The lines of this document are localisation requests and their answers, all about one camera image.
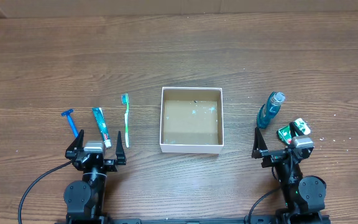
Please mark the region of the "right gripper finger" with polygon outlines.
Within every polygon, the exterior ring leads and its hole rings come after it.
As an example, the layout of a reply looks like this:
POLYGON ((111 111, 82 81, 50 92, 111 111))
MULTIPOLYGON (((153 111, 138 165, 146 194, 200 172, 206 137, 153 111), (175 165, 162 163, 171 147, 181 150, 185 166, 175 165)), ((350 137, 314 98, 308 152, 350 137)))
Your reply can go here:
POLYGON ((297 137, 297 136, 303 136, 304 133, 301 131, 301 129, 295 124, 295 122, 290 122, 289 123, 289 127, 290 127, 290 134, 291 134, 291 138, 297 137))
POLYGON ((255 135, 254 135, 254 146, 253 146, 253 152, 256 151, 265 151, 267 150, 266 143, 264 141, 263 135, 260 132, 259 127, 255 128, 255 135))

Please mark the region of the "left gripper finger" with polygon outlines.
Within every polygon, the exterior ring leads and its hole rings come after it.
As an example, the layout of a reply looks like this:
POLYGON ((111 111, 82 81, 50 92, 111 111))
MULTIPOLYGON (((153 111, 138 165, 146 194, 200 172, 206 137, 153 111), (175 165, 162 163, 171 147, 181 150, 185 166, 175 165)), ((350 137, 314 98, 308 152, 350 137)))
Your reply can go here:
POLYGON ((120 131, 118 131, 118 134, 117 134, 116 157, 117 157, 117 159, 125 159, 126 158, 124 148, 122 145, 122 135, 121 135, 120 131))
POLYGON ((67 148, 67 152, 73 152, 74 150, 81 149, 83 147, 84 130, 81 129, 75 140, 67 148))

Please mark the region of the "green white soap packet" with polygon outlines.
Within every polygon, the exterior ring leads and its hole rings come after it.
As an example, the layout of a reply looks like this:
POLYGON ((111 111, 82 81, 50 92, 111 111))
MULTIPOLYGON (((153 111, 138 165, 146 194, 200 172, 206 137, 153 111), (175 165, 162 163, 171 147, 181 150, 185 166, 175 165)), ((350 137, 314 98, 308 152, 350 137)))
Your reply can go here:
MULTIPOLYGON (((302 118, 298 118, 294 120, 294 122, 301 129, 304 135, 309 135, 311 133, 311 129, 302 118)), ((277 131, 277 136, 282 142, 284 142, 287 146, 289 146, 292 140, 289 125, 280 128, 277 131)))

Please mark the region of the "blue mouthwash bottle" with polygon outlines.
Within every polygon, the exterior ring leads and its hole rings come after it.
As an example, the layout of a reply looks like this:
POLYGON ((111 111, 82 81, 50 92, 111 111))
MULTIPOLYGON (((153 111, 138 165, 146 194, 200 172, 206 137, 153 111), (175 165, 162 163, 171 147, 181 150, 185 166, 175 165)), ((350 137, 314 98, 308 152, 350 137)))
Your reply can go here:
POLYGON ((265 129, 269 125, 271 120, 278 114, 284 101, 284 93, 272 92, 266 104, 261 107, 257 115, 257 126, 259 128, 265 129))

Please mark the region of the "blue disposable razor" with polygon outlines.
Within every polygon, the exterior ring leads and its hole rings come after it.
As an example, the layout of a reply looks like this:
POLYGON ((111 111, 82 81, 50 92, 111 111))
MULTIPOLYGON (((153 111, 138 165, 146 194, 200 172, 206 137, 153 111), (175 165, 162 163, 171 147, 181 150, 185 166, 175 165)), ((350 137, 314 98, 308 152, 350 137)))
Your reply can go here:
POLYGON ((71 130, 73 132, 73 135, 76 138, 78 136, 78 130, 77 130, 76 126, 75 126, 75 122, 74 122, 73 118, 71 117, 71 114, 73 112, 74 112, 74 109, 69 109, 69 110, 66 110, 66 111, 62 112, 61 115, 63 117, 66 117, 66 119, 68 121, 68 124, 70 125, 71 130))

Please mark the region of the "teal toothpaste tube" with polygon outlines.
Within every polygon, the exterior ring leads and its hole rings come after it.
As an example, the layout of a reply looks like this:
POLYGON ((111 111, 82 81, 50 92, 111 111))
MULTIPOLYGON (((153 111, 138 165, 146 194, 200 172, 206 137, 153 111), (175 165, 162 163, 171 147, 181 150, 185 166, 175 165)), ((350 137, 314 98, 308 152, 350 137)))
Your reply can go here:
POLYGON ((98 128, 101 133, 101 138, 103 140, 105 147, 111 148, 111 146, 112 146, 111 139, 109 137, 108 127, 106 125, 102 109, 101 108, 92 108, 92 112, 93 112, 95 120, 98 124, 98 128))

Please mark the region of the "green white toothbrush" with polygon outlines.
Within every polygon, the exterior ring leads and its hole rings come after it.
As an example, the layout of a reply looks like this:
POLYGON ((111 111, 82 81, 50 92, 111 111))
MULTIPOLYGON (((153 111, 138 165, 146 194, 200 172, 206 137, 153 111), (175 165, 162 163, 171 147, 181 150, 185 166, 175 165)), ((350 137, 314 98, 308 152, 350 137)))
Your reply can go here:
POLYGON ((125 142, 126 147, 129 148, 129 123, 128 123, 128 117, 129 117, 129 95, 127 93, 123 94, 121 96, 122 104, 126 106, 126 111, 124 113, 124 123, 125 123, 125 142))

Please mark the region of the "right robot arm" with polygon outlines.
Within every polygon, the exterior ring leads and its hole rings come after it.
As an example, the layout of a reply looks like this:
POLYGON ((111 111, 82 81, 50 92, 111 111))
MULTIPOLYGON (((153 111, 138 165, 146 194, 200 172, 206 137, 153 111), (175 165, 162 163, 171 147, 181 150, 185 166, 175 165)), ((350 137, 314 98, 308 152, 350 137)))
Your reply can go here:
POLYGON ((271 168, 273 176, 280 185, 261 196, 251 207, 246 223, 330 223, 327 215, 322 215, 325 208, 325 181, 315 175, 303 176, 299 163, 310 157, 314 142, 290 123, 291 143, 284 149, 269 151, 260 129, 255 128, 252 158, 262 159, 263 168, 271 168), (275 211, 274 215, 252 216, 255 207, 266 197, 281 191, 285 208, 275 211))

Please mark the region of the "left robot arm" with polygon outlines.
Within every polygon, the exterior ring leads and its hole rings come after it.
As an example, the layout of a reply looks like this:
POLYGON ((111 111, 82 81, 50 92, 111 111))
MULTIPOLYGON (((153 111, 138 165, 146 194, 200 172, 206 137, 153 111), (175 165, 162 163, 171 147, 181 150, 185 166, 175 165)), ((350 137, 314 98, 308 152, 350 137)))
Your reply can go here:
POLYGON ((102 141, 83 143, 84 131, 68 146, 65 157, 78 171, 82 179, 70 183, 63 194, 67 205, 67 223, 112 223, 103 212, 104 194, 108 172, 116 172, 118 166, 126 165, 121 133, 117 134, 116 158, 106 159, 102 141))

